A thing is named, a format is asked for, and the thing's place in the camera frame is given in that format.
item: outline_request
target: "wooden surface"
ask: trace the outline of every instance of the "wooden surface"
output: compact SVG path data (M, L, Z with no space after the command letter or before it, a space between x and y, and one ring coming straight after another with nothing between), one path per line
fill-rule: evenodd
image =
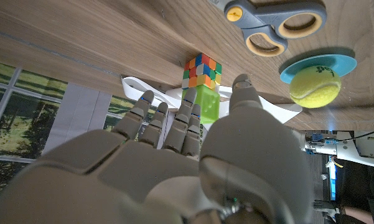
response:
M204 52L223 65L222 85L247 73L264 98L290 103L289 86L279 79L282 69L312 55L345 54L358 66L342 77L339 96L287 125L374 129L374 0L324 4L322 30L290 40L285 53L265 58L249 52L241 30L206 0L0 0L0 62L122 96L121 75L162 90L179 87L184 63Z

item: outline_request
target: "tennis ball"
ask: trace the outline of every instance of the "tennis ball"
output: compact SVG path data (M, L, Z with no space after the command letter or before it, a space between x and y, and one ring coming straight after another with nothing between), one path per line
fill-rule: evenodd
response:
M289 92L292 100L305 108L318 108L332 102L342 83L331 68L311 66L298 72L292 79Z

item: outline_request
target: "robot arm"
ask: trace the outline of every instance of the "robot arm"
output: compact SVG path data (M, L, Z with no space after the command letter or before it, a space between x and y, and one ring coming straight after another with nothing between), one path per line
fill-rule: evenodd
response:
M133 141L154 98L147 91L111 133L91 131L43 155L0 195L0 223L309 223L306 161L247 75L200 152L195 96L187 92L160 150L165 103Z
M374 132L366 138L357 138L355 143L349 132L337 134L313 134L312 136L292 129L302 151L309 154L327 154L338 159L357 162L374 167Z

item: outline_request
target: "scissors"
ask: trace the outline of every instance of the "scissors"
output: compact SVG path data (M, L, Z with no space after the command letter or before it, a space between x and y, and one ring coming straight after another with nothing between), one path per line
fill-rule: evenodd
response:
M209 0L225 13L225 17L241 28L245 44L253 53L272 57L283 53L288 47L287 39L307 37L321 29L326 21L325 7L314 2L295 2L275 6L254 7L248 0ZM308 14L314 22L303 29L288 29L284 24L293 16ZM276 46L266 50L253 44L250 37L261 35Z

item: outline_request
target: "blue dish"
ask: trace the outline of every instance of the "blue dish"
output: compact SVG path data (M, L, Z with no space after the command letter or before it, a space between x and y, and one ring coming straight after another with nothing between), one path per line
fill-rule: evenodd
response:
M297 72L300 72L302 69L313 65L329 67L340 77L342 77L354 70L354 68L357 66L357 61L352 57L339 54L317 55L305 58L288 66L288 68L282 71L282 82L290 84Z

